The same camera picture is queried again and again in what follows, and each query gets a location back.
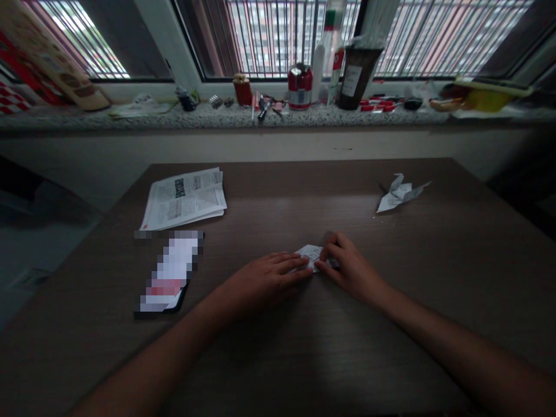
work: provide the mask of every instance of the forearm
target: forearm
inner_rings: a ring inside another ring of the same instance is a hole
[[[71,414],[155,414],[225,321],[210,300],[202,301],[78,403]]]
[[[388,287],[375,304],[498,415],[556,414],[550,375]]]

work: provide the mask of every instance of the left hand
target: left hand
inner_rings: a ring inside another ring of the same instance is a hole
[[[241,268],[204,301],[226,321],[242,319],[296,294],[295,285],[311,277],[313,269],[290,271],[308,263],[299,254],[271,253]]]

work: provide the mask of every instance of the granite window sill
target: granite window sill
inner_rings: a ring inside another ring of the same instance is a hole
[[[4,132],[31,131],[95,131],[95,130],[183,130],[183,129],[260,129],[277,127],[361,127],[361,126],[427,126],[465,124],[506,123],[553,123],[556,111],[536,109],[523,113],[519,118],[503,119],[456,119],[448,113],[439,113],[430,108],[406,111],[401,107],[391,113],[345,111],[337,107],[309,109],[296,112],[288,110],[281,119],[271,112],[264,122],[251,120],[251,110],[234,105],[230,108],[212,109],[201,104],[196,111],[184,112],[179,105],[168,113],[131,119],[112,119],[111,109],[84,112],[77,107],[37,106],[14,114],[0,116],[0,129]]]

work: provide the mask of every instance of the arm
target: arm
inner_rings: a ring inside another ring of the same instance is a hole
[[[339,271],[324,261],[332,256]],[[402,327],[475,398],[497,415],[556,415],[556,379],[385,282],[343,234],[332,235],[315,265],[353,298]]]
[[[126,363],[71,410],[81,415],[153,415],[196,358],[230,323],[274,306],[313,274],[298,254],[273,253],[247,264],[172,329]]]

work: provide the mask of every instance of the wooden table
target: wooden table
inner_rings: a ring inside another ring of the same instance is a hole
[[[229,208],[188,225],[206,239],[180,313],[134,321],[167,242],[133,237],[151,183],[215,166]],[[397,172],[433,183],[377,215],[379,184]],[[453,160],[167,164],[143,174],[3,332],[1,403],[10,415],[68,409],[248,261],[321,244],[328,230],[347,233],[410,296],[556,371],[556,247]],[[466,403],[395,325],[315,275],[297,299],[224,333],[166,411],[376,414]]]

